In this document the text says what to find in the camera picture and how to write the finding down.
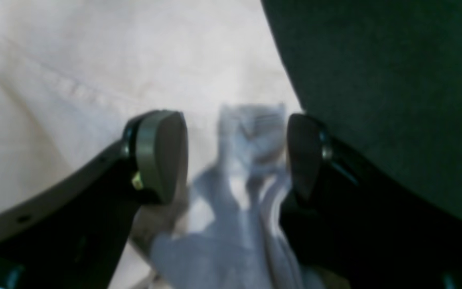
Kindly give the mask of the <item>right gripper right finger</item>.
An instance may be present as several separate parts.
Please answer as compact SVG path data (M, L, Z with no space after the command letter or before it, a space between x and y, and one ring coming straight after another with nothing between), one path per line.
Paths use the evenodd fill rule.
M462 220L418 197L310 116L287 128L281 227L299 261L352 289L462 289Z

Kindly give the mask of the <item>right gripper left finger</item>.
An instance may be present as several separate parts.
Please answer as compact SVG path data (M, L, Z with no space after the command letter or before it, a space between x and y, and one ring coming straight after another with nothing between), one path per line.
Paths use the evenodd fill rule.
M106 289L142 206L186 181L187 126L152 110L45 192L0 213L0 289Z

